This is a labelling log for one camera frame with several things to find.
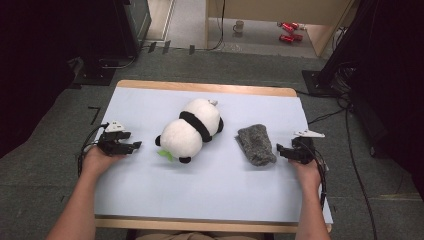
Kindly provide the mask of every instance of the human hand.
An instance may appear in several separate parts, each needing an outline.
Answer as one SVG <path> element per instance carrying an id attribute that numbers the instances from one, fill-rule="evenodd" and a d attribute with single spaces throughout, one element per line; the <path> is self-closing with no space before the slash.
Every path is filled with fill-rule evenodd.
<path id="1" fill-rule="evenodd" d="M 321 177 L 318 172 L 318 165 L 315 160 L 308 164 L 301 164 L 295 160 L 289 159 L 297 172 L 297 178 L 302 186 L 303 192 L 318 192 L 321 183 Z"/>
<path id="2" fill-rule="evenodd" d="M 84 157 L 81 175 L 89 175 L 97 179 L 113 163 L 124 157 L 125 155 L 107 156 L 99 147 L 93 146 Z"/>

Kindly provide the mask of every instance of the gray fabric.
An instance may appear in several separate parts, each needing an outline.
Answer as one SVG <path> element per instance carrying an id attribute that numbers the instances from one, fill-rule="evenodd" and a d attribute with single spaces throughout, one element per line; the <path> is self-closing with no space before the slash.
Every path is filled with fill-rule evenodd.
<path id="1" fill-rule="evenodd" d="M 265 166 L 277 161 L 277 157 L 272 153 L 271 141 L 264 125 L 255 124 L 242 128 L 238 130 L 238 134 L 236 140 L 251 164 Z"/>

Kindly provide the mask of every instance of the stuffed panda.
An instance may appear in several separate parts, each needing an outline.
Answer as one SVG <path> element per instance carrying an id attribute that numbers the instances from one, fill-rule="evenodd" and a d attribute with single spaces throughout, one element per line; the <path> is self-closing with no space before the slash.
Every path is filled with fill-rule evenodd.
<path id="1" fill-rule="evenodd" d="M 169 123 L 155 143 L 168 151 L 181 163 L 189 163 L 212 136 L 224 128 L 224 122 L 216 108 L 217 102 L 195 99 L 181 111 L 179 119 Z"/>

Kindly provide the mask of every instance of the tabletop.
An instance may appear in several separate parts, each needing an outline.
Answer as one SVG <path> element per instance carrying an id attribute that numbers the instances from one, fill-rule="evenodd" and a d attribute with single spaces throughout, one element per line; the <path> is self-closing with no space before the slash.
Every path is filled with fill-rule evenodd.
<path id="1" fill-rule="evenodd" d="M 218 101 L 224 129 L 189 164 L 161 157 L 156 136 L 194 98 Z M 141 148 L 98 181 L 96 225 L 128 229 L 296 232 L 301 189 L 276 143 L 307 129 L 300 99 L 288 88 L 122 80 L 103 122 L 117 120 Z M 277 162 L 256 167 L 235 141 L 237 130 L 267 127 Z M 331 230 L 326 202 L 324 218 Z"/>

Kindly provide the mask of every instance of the red object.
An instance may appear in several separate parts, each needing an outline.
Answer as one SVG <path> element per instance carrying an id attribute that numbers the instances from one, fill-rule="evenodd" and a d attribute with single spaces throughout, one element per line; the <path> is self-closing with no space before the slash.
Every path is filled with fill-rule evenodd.
<path id="1" fill-rule="evenodd" d="M 299 24 L 298 23 L 289 23 L 290 26 L 292 26 L 292 28 L 294 28 L 295 30 L 299 28 Z"/>
<path id="2" fill-rule="evenodd" d="M 293 37 L 293 39 L 295 40 L 295 41 L 302 41 L 302 39 L 303 39 L 303 36 L 302 35 L 300 35 L 300 34 L 292 34 L 292 35 L 290 35 L 291 37 Z"/>
<path id="3" fill-rule="evenodd" d="M 281 24 L 281 27 L 290 34 L 294 32 L 294 28 L 289 23 L 283 23 Z"/>
<path id="4" fill-rule="evenodd" d="M 294 41 L 294 38 L 292 36 L 286 36 L 284 34 L 281 34 L 280 41 L 286 42 L 286 43 L 292 43 Z"/>

